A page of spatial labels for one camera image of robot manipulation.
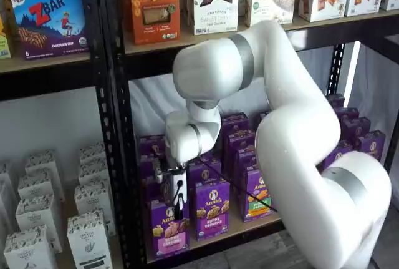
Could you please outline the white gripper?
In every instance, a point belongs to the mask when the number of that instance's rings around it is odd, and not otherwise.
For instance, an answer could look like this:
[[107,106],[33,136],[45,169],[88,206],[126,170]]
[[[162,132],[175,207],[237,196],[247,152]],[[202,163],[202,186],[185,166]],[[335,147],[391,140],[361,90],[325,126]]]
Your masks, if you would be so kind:
[[167,173],[165,180],[165,202],[174,207],[176,221],[184,219],[184,207],[187,202],[186,170],[172,170]]

